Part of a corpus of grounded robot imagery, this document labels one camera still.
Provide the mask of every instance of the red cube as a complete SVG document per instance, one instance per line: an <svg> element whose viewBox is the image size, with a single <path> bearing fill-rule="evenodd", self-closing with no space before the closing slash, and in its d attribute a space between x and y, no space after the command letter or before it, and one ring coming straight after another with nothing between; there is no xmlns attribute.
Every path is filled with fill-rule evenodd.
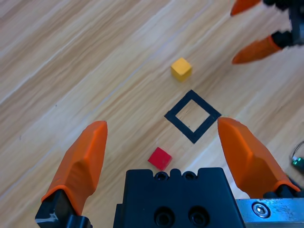
<svg viewBox="0 0 304 228"><path fill-rule="evenodd" d="M166 151L163 151L161 148L157 147L151 157L148 159L148 162L150 162L160 171L163 171L169 165L171 160L172 157L167 154Z"/></svg>

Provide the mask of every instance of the wooden block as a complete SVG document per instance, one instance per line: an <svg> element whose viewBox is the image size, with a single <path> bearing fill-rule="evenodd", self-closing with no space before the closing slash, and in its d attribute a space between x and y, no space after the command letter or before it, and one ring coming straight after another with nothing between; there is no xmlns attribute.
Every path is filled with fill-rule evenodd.
<svg viewBox="0 0 304 228"><path fill-rule="evenodd" d="M180 82L185 81L192 73L192 66L184 58L171 65L172 75Z"/></svg>

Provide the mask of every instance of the screw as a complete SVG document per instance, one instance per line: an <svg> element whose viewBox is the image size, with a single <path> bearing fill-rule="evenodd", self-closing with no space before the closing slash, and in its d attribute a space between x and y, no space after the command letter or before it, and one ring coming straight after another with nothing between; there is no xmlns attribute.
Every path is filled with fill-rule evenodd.
<svg viewBox="0 0 304 228"><path fill-rule="evenodd" d="M266 219L270 216L270 210L265 204L256 202L252 205L252 210L257 216L263 219Z"/></svg>

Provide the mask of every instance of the black square outline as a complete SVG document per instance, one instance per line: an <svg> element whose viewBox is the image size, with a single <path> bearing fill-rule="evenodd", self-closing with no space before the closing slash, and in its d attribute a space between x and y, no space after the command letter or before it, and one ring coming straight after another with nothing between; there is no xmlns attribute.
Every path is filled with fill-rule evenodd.
<svg viewBox="0 0 304 228"><path fill-rule="evenodd" d="M210 116L196 129L195 132L190 130L176 115L183 109L183 107L192 100L204 109ZM193 144L213 125L213 123L221 116L221 114L209 105L203 98L201 98L193 90L190 90L186 95L165 115L174 126L176 126Z"/></svg>

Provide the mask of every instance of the screw hole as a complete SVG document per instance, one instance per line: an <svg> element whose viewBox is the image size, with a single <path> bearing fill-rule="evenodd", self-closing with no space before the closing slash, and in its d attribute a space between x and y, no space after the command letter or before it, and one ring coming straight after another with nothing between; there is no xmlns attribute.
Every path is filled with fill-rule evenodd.
<svg viewBox="0 0 304 228"><path fill-rule="evenodd" d="M158 227L170 228L174 223L174 213L168 207L161 207L154 214L154 221Z"/></svg>
<svg viewBox="0 0 304 228"><path fill-rule="evenodd" d="M195 173L191 172L191 171L184 172L184 174L182 176L186 180L195 180L195 179L197 179L197 176L195 175Z"/></svg>
<svg viewBox="0 0 304 228"><path fill-rule="evenodd" d="M158 172L154 178L159 181L162 181L162 180L165 181L169 178L169 176L165 172Z"/></svg>
<svg viewBox="0 0 304 228"><path fill-rule="evenodd" d="M206 227L210 221L208 212L201 206L191 208L188 216L190 222L196 227Z"/></svg>

